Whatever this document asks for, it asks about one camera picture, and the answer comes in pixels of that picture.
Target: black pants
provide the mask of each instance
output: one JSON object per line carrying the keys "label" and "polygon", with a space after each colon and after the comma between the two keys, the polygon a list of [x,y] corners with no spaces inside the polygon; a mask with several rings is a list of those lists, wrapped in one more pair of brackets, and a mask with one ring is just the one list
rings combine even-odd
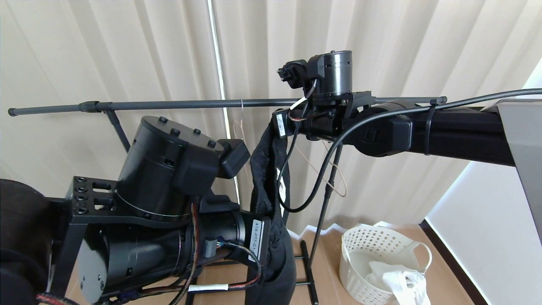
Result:
{"label": "black pants", "polygon": [[[277,169],[286,158],[287,140],[275,136],[270,123],[250,158],[254,189],[250,210],[271,217],[267,259],[262,266],[258,285],[247,290],[245,305],[287,305],[294,294],[296,274],[292,240],[282,219],[277,197]],[[289,206],[290,174],[288,167],[282,175],[286,187],[286,206]],[[247,278],[256,271],[248,270]]]}

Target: beige curtain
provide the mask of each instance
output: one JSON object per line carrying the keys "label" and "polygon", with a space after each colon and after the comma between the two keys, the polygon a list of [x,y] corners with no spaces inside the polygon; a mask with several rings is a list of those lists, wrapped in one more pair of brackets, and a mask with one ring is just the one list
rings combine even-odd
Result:
{"label": "beige curtain", "polygon": [[[521,88],[542,56],[542,2],[510,1],[1,1],[3,177],[62,196],[73,175],[116,179],[125,152],[103,114],[11,118],[10,107],[86,100],[220,99],[211,31],[216,21],[226,98],[300,97],[276,69],[332,49],[354,52],[354,89],[376,96],[449,100]],[[228,125],[252,150],[273,109],[229,109]],[[226,137],[221,109],[119,112],[129,138],[140,117],[163,115]],[[321,143],[298,147],[319,168]],[[327,224],[418,223],[462,172],[465,161],[399,154],[382,159],[345,148],[349,193],[332,197]],[[295,151],[293,205],[316,173]],[[251,176],[239,178],[248,207]],[[343,186],[337,179],[337,187]],[[233,181],[215,191],[236,198]],[[314,203],[288,227],[315,225]]]}

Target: white laundry basket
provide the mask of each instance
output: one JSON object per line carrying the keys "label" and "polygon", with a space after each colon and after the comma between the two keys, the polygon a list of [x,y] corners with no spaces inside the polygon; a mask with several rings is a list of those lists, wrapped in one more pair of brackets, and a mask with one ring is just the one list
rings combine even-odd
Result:
{"label": "white laundry basket", "polygon": [[[427,245],[385,227],[359,225],[343,234],[342,244],[340,280],[346,291],[364,305],[384,305],[395,299],[393,293],[367,282],[367,275],[371,273],[369,262],[404,265],[424,274],[432,260]],[[422,268],[414,254],[418,246],[424,246],[429,253],[429,261]]]}

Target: wooden floor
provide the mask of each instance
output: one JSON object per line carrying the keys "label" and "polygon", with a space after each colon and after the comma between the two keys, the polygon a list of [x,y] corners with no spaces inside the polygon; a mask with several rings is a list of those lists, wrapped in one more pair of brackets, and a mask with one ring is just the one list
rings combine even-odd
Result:
{"label": "wooden floor", "polygon": [[[428,295],[433,305],[473,304],[459,281],[448,268],[443,258],[438,254],[425,233],[419,226],[394,227],[396,231],[405,236],[423,242],[431,247],[433,263],[427,271]],[[307,241],[309,249],[312,246],[314,233],[306,231],[302,238]],[[292,239],[294,253],[301,254],[299,241]],[[313,263],[313,275],[316,281],[318,299],[321,305],[356,305],[356,302],[343,288],[339,279],[339,262],[341,255],[341,233],[337,230],[329,230],[322,235]],[[420,256],[420,263],[427,262],[427,258]],[[298,281],[305,280],[305,271],[301,260],[296,260]],[[198,284],[234,283],[246,279],[246,267],[242,265],[209,266],[204,268],[198,279]],[[88,304],[79,290],[79,283],[72,275],[72,281],[68,288],[67,296],[80,304]],[[172,280],[164,280],[153,286],[168,285]],[[175,294],[164,294],[148,297],[129,304],[169,304]],[[244,304],[244,291],[226,291],[222,293],[200,294],[194,301],[195,305],[214,304]],[[310,305],[308,287],[298,286],[292,298],[292,305]]]}

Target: white cloth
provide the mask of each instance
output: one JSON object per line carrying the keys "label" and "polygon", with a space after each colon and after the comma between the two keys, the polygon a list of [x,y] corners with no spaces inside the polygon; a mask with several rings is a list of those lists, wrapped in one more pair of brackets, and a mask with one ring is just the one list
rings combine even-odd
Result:
{"label": "white cloth", "polygon": [[400,305],[431,305],[425,276],[419,271],[376,261],[369,266],[372,273],[367,275],[367,282],[393,293]]}

